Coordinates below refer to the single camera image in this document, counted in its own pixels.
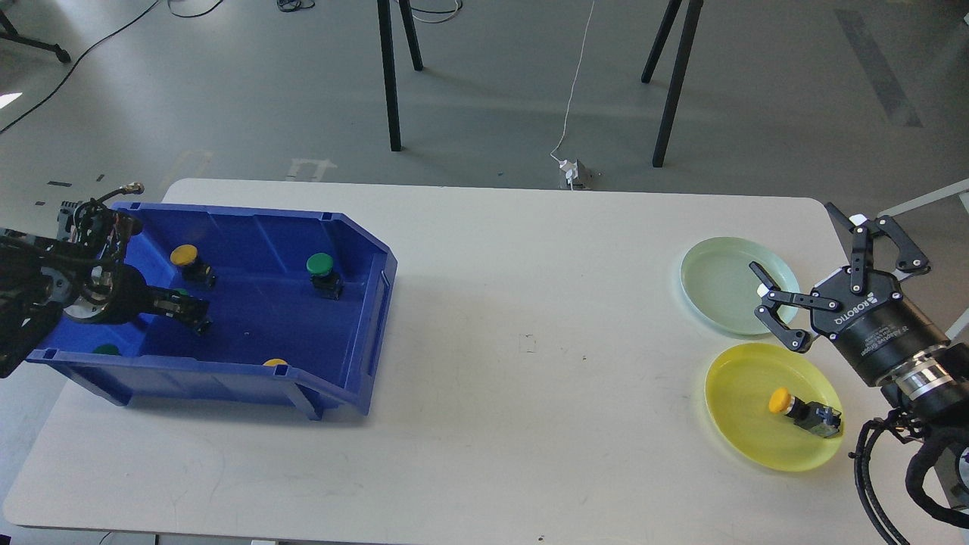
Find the table top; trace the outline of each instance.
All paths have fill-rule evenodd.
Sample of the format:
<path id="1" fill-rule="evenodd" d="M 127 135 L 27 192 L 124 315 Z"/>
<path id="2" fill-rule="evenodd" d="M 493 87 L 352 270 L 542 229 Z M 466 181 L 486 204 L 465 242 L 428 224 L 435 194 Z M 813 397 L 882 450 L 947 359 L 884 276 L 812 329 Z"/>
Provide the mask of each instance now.
<path id="1" fill-rule="evenodd" d="M 731 346 L 776 341 L 712 329 L 677 284 L 686 251 L 719 236 L 772 249 L 802 287 L 824 278 L 845 257 L 815 201 L 203 179 L 165 201 L 340 211 L 390 246 L 371 412 L 119 408 L 69 382 L 4 504 L 14 524 L 422 545 L 880 542 L 847 457 L 888 409 L 878 391 L 817 342 L 808 357 L 844 404 L 841 451 L 799 474 L 747 462 L 713 430 L 703 377 Z M 879 498 L 910 538 L 957 543 L 905 496 L 913 448 L 876 451 Z"/>

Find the white cable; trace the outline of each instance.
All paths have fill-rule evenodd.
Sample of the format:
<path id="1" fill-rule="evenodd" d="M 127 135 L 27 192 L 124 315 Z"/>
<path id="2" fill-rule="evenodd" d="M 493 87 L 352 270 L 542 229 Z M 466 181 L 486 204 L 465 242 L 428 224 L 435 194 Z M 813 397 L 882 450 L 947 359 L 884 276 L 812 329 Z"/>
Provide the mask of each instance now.
<path id="1" fill-rule="evenodd" d="M 396 2 L 397 4 L 400 3 L 400 0 L 393 0 L 393 1 Z M 414 15 L 414 13 L 417 10 L 414 10 L 414 8 L 411 8 L 411 12 L 412 12 L 411 13 L 411 17 L 413 17 L 414 20 L 418 20 L 420 22 L 426 22 L 426 23 L 430 23 L 430 24 L 438 24 L 438 23 L 442 23 L 442 22 L 448 22 L 449 20 L 457 17 L 457 12 L 460 12 L 461 11 L 461 8 L 463 8 L 463 7 L 464 7 L 464 0 L 454 0 L 454 9 L 451 10 L 451 11 L 449 11 L 449 12 L 445 12 L 445 14 L 448 14 L 448 16 L 444 17 L 443 19 L 437 19 L 437 20 L 422 19 L 422 18 Z"/>
<path id="2" fill-rule="evenodd" d="M 576 94 L 576 81 L 578 81 L 578 69 L 582 67 L 582 57 L 585 55 L 585 38 L 589 35 L 589 23 L 592 22 L 592 12 L 596 9 L 596 0 L 592 0 L 592 7 L 589 8 L 589 19 L 585 22 L 585 31 L 582 33 L 582 48 L 578 52 L 578 65 L 576 66 L 576 76 L 572 78 L 572 90 L 569 91 L 569 102 L 565 105 L 565 120 L 562 121 L 562 138 L 558 139 L 558 144 L 548 153 L 548 155 L 559 162 L 562 160 L 555 156 L 559 146 L 565 141 L 565 131 L 569 127 L 569 110 L 572 109 L 572 97 Z"/>
<path id="3" fill-rule="evenodd" d="M 457 17 L 457 12 L 460 12 L 461 11 L 461 8 L 463 8 L 463 7 L 464 6 L 461 5 L 461 0 L 454 0 L 454 11 L 451 12 L 451 14 L 449 16 L 446 16 L 443 19 L 437 19 L 437 20 L 422 19 L 422 18 L 420 18 L 418 16 L 414 16 L 414 20 L 418 20 L 420 22 L 428 22 L 430 24 L 437 24 L 437 23 L 440 23 L 440 22 L 448 22 L 449 20 Z"/>

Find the scratch on table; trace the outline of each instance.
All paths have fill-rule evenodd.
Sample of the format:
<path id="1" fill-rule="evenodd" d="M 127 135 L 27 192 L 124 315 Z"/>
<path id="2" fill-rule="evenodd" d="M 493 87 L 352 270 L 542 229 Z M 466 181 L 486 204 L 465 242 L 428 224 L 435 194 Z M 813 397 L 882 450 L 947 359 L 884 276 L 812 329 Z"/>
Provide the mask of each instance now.
<path id="1" fill-rule="evenodd" d="M 219 450 L 219 476 L 215 479 L 215 485 L 212 487 L 212 492 L 208 493 L 208 504 L 212 504 L 212 498 L 215 496 L 215 491 L 219 490 L 222 486 L 222 478 L 226 474 L 226 453 L 221 449 Z"/>
<path id="2" fill-rule="evenodd" d="M 174 516 L 175 516 L 175 527 L 176 527 L 176 528 L 178 528 L 178 527 L 179 527 L 179 519 L 178 519 L 178 503 L 179 503 L 179 502 L 181 501 L 181 499 L 182 499 L 183 497 L 185 497 L 185 495 L 187 495 L 187 494 L 188 494 L 188 489 L 185 489 L 184 491 L 182 491 L 182 493 L 181 493 L 180 495 L 178 495 L 178 497 L 171 497 L 171 496 L 169 496 L 169 501 L 170 501 L 170 502 L 172 503 L 172 513 L 173 513 L 173 514 L 174 514 Z"/>
<path id="3" fill-rule="evenodd" d="M 518 352 L 522 354 L 534 354 L 538 352 L 538 342 L 534 335 L 518 334 Z"/>

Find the black cable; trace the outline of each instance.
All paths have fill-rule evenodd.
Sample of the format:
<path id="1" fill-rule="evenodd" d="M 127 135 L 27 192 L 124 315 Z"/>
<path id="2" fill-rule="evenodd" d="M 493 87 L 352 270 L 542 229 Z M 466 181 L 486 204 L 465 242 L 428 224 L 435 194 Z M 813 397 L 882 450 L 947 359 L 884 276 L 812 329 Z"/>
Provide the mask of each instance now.
<path id="1" fill-rule="evenodd" d="M 450 14 L 453 14 L 454 12 L 457 12 L 461 8 L 463 8 L 464 7 L 464 1 L 463 0 L 460 0 L 457 3 L 457 6 L 458 6 L 457 8 L 451 8 L 451 9 L 445 11 L 445 12 L 433 12 L 431 10 L 422 10 L 420 8 L 415 8 L 414 6 L 411 6 L 411 11 L 412 12 L 417 12 L 419 14 L 429 14 L 429 15 L 433 15 L 433 16 L 449 16 Z"/>
<path id="2" fill-rule="evenodd" d="M 184 16 L 182 14 L 177 14 L 174 12 L 174 10 L 172 9 L 172 0 L 167 0 L 167 1 L 169 4 L 169 13 L 171 13 L 173 16 L 180 17 L 183 19 L 194 19 L 195 17 L 207 16 L 208 14 L 212 13 L 212 10 L 218 8 L 219 4 L 222 3 L 222 0 L 218 0 L 215 4 L 212 5 L 211 8 L 205 10 L 204 12 L 201 12 L 200 14 L 192 14 L 190 16 Z"/>
<path id="3" fill-rule="evenodd" d="M 871 462 L 871 453 L 875 448 L 875 441 L 877 441 L 878 437 L 885 432 L 885 429 L 885 425 L 876 428 L 872 432 L 871 437 L 868 438 L 867 444 L 865 444 L 864 457 L 861 459 L 861 468 L 862 471 L 864 471 L 864 476 L 862 479 L 864 491 L 866 494 L 868 494 L 871 507 L 874 509 L 875 515 L 878 516 L 879 520 L 882 522 L 882 527 L 888 530 L 891 536 L 894 537 L 895 541 L 897 541 L 900 545 L 909 545 L 909 542 L 905 539 L 905 536 L 903 536 L 902 533 L 898 531 L 898 528 L 891 523 L 891 519 L 889 519 L 889 516 L 885 513 L 885 509 L 882 508 L 881 502 L 879 502 L 878 497 L 875 496 L 875 489 L 871 484 L 871 472 L 868 466 Z"/>
<path id="4" fill-rule="evenodd" d="M 869 420 L 864 423 L 858 435 L 855 452 L 850 453 L 849 456 L 855 460 L 855 489 L 858 491 L 861 507 L 868 516 L 868 520 L 871 521 L 871 525 L 878 531 L 878 534 L 882 536 L 882 539 L 886 543 L 890 545 L 909 545 L 909 542 L 885 513 L 881 503 L 878 501 L 878 497 L 875 496 L 875 489 L 871 484 L 871 473 L 869 470 L 869 462 L 871 461 L 871 453 L 874 450 L 875 442 L 889 426 L 894 425 L 896 419 L 897 414 L 890 413 L 888 422 Z"/>
<path id="5" fill-rule="evenodd" d="M 73 265 L 84 265 L 84 266 L 89 265 L 91 267 L 97 267 L 99 265 L 102 265 L 102 266 L 111 265 L 117 262 L 117 256 L 114 254 L 112 254 L 107 258 L 101 258 L 101 259 L 82 259 L 78 257 L 68 257 L 65 255 L 57 255 L 43 248 L 39 248 L 31 244 L 30 242 L 24 242 L 23 240 L 15 239 L 14 237 L 9 237 L 7 235 L 0 236 L 0 241 L 6 244 L 12 244 L 14 246 L 18 246 L 21 249 L 25 249 L 27 251 L 34 252 L 36 254 L 40 254 L 41 257 L 44 257 L 45 259 L 60 261 L 63 263 L 70 263 Z"/>
<path id="6" fill-rule="evenodd" d="M 124 30 L 124 29 L 128 28 L 129 26 L 135 24 L 136 22 L 138 22 L 138 20 L 140 18 L 148 15 L 148 12 L 150 12 L 152 9 L 154 9 L 154 7 L 158 5 L 158 2 L 159 1 L 160 0 L 155 0 L 154 2 L 151 3 L 150 6 L 148 6 L 148 9 L 147 10 L 141 12 L 141 15 L 135 17 L 134 19 L 132 19 L 131 22 L 129 22 L 128 24 L 126 24 L 126 25 L 122 26 L 121 28 L 115 30 L 114 32 L 111 32 L 110 34 L 108 34 L 107 36 L 105 36 L 104 38 L 102 38 L 101 40 L 98 40 L 93 46 L 91 46 L 90 48 L 86 49 L 84 51 L 84 53 L 81 53 L 80 54 L 80 57 L 78 57 L 78 60 L 74 61 L 74 66 L 71 67 L 71 70 L 68 70 L 67 71 L 67 75 L 64 76 L 64 79 L 61 80 L 61 82 L 58 83 L 56 87 L 54 87 L 54 90 L 50 91 L 50 94 L 48 94 L 46 97 L 44 97 L 44 100 L 42 100 L 41 102 L 37 103 L 36 106 L 34 106 L 33 108 L 31 108 L 30 110 L 28 110 L 27 112 L 25 112 L 23 115 L 21 115 L 17 119 L 14 119 L 10 123 L 8 123 L 7 126 L 4 127 L 3 129 L 0 129 L 0 135 L 2 135 L 5 132 L 7 132 L 7 129 L 9 129 L 9 128 L 13 127 L 14 125 L 16 125 L 18 122 L 20 122 L 21 119 L 23 119 L 27 115 L 31 114 L 34 110 L 36 110 L 37 108 L 43 106 L 45 102 L 47 102 L 48 100 L 50 100 L 50 97 L 54 96 L 54 93 L 56 93 L 58 90 L 60 90 L 60 88 L 62 86 L 64 86 L 64 83 L 67 81 L 67 78 L 69 78 L 71 76 L 71 74 L 74 73 L 75 68 L 77 68 L 78 67 L 78 64 L 80 64 L 80 61 L 83 60 L 85 56 L 87 56 L 87 53 L 91 52 L 91 50 L 93 48 L 96 48 L 97 46 L 99 46 L 102 42 L 104 42 L 108 38 L 113 37 L 114 35 L 118 34 L 122 30 Z"/>
<path id="7" fill-rule="evenodd" d="M 304 5 L 303 0 L 276 0 L 276 7 L 279 8 L 280 12 L 290 14 L 292 12 L 298 12 L 299 10 L 315 8 L 316 2 L 309 0 L 309 4 Z"/>
<path id="8" fill-rule="evenodd" d="M 871 503 L 868 501 L 868 494 L 865 491 L 864 486 L 864 471 L 862 469 L 862 462 L 864 460 L 864 447 L 868 440 L 868 432 L 874 427 L 874 421 L 869 420 L 861 426 L 861 431 L 858 433 L 858 443 L 855 445 L 855 452 L 849 454 L 855 460 L 855 490 L 858 491 L 858 498 L 861 501 L 861 507 L 864 509 L 864 514 L 868 516 L 868 520 L 871 521 L 871 525 L 875 527 L 878 534 L 882 536 L 882 539 L 886 543 L 893 544 L 894 541 L 891 534 L 884 528 L 882 528 L 881 521 L 875 516 L 875 511 L 871 507 Z"/>

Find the yellow plate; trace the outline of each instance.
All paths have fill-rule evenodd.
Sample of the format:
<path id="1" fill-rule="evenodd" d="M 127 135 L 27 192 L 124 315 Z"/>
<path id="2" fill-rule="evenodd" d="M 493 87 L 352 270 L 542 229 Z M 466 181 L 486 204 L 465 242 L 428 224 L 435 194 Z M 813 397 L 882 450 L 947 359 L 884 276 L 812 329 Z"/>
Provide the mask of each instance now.
<path id="1" fill-rule="evenodd" d="M 834 456 L 843 434 L 824 439 L 771 414 L 767 401 L 781 386 L 805 402 L 841 410 L 834 388 L 806 358 L 759 342 L 735 346 L 713 361 L 704 387 L 706 408 L 720 434 L 750 460 L 780 471 L 813 469 Z"/>

